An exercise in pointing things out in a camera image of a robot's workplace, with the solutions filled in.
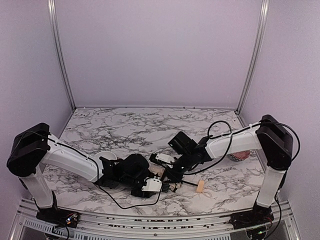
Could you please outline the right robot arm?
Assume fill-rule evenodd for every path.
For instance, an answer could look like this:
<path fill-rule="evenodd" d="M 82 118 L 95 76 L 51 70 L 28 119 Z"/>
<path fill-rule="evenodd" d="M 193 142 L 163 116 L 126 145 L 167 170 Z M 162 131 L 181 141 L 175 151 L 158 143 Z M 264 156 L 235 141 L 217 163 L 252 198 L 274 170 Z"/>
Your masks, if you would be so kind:
<path fill-rule="evenodd" d="M 168 143 L 179 158 L 166 167 L 164 176 L 178 183 L 184 176 L 209 170 L 225 158 L 243 162 L 253 151 L 262 151 L 266 159 L 266 170 L 253 207 L 251 210 L 233 213 L 229 222 L 234 229 L 271 222 L 274 220 L 271 205 L 285 182 L 292 162 L 299 154 L 293 151 L 294 143 L 297 143 L 298 148 L 301 147 L 298 134 L 269 114 L 242 129 L 232 130 L 229 124 L 227 127 L 227 133 L 216 136 L 208 130 L 199 142 L 180 131 Z"/>

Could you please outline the beige and black umbrella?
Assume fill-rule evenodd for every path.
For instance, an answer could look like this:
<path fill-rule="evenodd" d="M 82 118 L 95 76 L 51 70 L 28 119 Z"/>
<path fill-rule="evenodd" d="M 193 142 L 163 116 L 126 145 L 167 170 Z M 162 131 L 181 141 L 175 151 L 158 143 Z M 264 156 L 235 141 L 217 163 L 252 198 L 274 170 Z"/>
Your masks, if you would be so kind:
<path fill-rule="evenodd" d="M 183 184 L 194 187 L 194 190 L 197 194 L 202 194 L 206 198 L 211 198 L 213 195 L 205 189 L 205 181 L 200 179 L 198 183 L 189 182 L 186 180 L 182 180 L 178 183 L 171 183 L 169 180 L 165 180 L 165 168 L 158 165 L 151 165 L 149 170 L 152 174 L 154 174 L 157 178 L 160 178 L 163 182 L 164 186 L 162 187 L 162 191 L 164 193 L 168 193 L 169 191 L 175 193 L 178 189 L 182 187 Z"/>

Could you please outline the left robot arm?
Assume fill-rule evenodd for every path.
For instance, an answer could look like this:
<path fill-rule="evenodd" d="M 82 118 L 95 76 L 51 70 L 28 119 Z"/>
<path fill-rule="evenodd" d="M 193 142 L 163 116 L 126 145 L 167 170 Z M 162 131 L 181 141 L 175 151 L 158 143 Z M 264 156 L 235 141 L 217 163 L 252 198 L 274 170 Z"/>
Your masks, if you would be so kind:
<path fill-rule="evenodd" d="M 162 182 L 150 172 L 150 165 L 142 155 L 131 154 L 125 159 L 110 151 L 87 155 L 61 142 L 50 133 L 48 124 L 39 123 L 14 138 L 6 166 L 33 196 L 37 219 L 62 227 L 76 228 L 80 213 L 58 207 L 56 195 L 48 187 L 40 164 L 74 173 L 102 191 L 125 186 L 133 196 L 149 198 L 162 190 Z"/>

